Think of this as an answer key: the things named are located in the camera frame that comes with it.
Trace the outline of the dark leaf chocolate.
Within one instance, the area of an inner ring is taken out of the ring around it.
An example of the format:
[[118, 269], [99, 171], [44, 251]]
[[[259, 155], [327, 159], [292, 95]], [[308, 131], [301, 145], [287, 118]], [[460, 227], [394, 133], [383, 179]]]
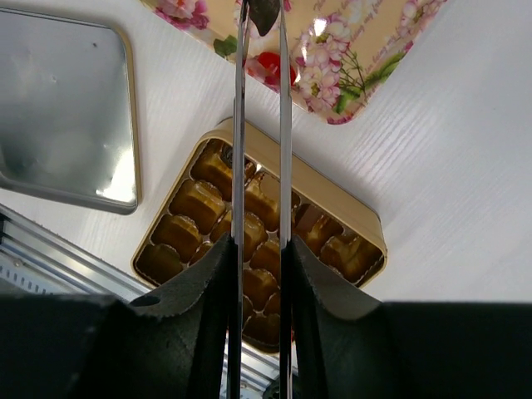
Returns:
[[279, 0], [249, 0], [249, 17], [261, 37], [266, 36], [278, 19]]

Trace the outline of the metal tongs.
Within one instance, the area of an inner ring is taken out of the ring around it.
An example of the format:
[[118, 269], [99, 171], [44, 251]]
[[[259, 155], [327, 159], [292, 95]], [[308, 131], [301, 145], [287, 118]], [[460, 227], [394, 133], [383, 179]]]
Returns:
[[[280, 133], [280, 266], [282, 282], [281, 309], [291, 310], [290, 270], [288, 255], [292, 238], [291, 199], [292, 199], [292, 92], [288, 34], [284, 2], [276, 22], [279, 22], [279, 50], [281, 57], [281, 78], [279, 83], [279, 133]], [[249, 1], [243, 1], [238, 24], [237, 50], [235, 61], [235, 96], [233, 117], [232, 153], [232, 222], [231, 239], [235, 257], [235, 305], [229, 317], [228, 341], [228, 398], [239, 398], [241, 391], [242, 331], [244, 323], [244, 164], [245, 164], [245, 95], [246, 71], [250, 25]]]

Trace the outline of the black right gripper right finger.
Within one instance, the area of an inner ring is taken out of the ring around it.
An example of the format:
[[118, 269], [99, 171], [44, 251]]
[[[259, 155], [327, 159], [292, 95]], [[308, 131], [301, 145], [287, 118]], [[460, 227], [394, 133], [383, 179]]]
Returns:
[[528, 303], [382, 302], [292, 242], [306, 398], [528, 398]]

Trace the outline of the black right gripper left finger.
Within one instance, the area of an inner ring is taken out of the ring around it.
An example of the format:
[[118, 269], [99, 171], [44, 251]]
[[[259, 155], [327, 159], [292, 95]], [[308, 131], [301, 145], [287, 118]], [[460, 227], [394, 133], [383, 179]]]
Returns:
[[125, 303], [113, 295], [1, 298], [4, 398], [216, 398], [231, 239]]

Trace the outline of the milk square chocolate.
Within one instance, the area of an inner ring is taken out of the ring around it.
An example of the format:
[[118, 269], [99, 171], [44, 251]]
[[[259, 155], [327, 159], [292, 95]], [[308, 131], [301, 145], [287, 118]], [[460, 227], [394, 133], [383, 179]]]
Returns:
[[319, 221], [322, 212], [312, 204], [302, 204], [294, 219], [294, 232], [300, 236], [308, 234]]

